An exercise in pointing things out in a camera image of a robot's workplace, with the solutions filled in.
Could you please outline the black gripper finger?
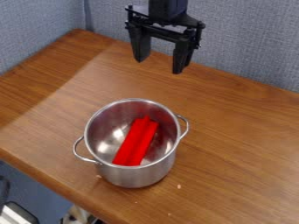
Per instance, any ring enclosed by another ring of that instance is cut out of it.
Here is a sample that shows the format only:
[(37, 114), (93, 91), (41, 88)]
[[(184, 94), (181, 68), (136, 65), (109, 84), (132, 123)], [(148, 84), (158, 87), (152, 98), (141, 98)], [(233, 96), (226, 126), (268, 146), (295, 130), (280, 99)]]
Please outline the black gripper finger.
[(150, 35), (142, 26), (128, 24), (126, 28), (134, 60), (142, 62), (150, 53)]
[(182, 69), (189, 65), (190, 58), (192, 58), (192, 42), (181, 38), (174, 43), (174, 48), (172, 51), (172, 73), (180, 74), (182, 72)]

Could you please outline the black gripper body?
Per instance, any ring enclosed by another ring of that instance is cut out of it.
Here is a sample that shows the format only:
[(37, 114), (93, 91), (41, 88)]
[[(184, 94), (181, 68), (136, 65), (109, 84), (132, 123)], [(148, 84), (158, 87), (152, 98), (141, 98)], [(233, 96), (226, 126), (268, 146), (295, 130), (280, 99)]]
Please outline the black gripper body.
[(148, 0), (148, 4), (128, 4), (125, 11), (129, 17), (141, 17), (148, 24), (160, 26), (181, 26), (194, 30), (194, 48), (198, 48), (201, 41), (201, 30), (205, 24), (188, 15), (188, 0)]

